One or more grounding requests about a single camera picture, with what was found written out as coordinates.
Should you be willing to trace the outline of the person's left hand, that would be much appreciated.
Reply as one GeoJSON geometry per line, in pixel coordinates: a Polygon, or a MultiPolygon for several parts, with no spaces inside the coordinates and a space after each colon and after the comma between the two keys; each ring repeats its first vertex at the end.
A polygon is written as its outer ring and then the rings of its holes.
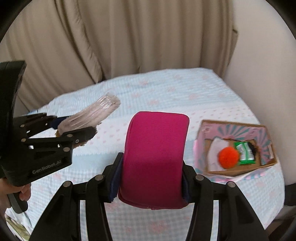
{"type": "Polygon", "coordinates": [[[1,195],[1,217],[4,218],[4,214],[8,208],[11,207],[8,194],[18,193],[20,200],[28,201],[31,197],[31,184],[25,186],[16,187],[11,185],[6,178],[0,180],[0,195],[1,195]]]}

